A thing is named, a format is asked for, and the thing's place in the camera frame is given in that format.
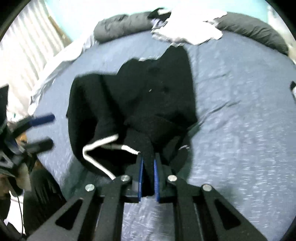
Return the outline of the person's left hand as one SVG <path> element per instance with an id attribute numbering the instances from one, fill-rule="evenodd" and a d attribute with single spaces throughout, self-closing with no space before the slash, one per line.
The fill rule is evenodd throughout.
<path id="1" fill-rule="evenodd" d="M 9 192 L 12 193 L 14 197 L 18 197 L 23 193 L 23 190 L 16 184 L 16 180 L 12 178 L 13 183 L 10 183 L 8 176 L 1 174 L 1 198 Z"/>

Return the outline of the person's left forearm black sleeve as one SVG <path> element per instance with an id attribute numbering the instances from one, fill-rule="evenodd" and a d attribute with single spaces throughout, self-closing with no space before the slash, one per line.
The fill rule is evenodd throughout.
<path id="1" fill-rule="evenodd" d="M 11 195 L 6 193 L 3 197 L 0 198 L 0 217 L 2 220 L 5 220 L 8 216 L 11 206 Z"/>

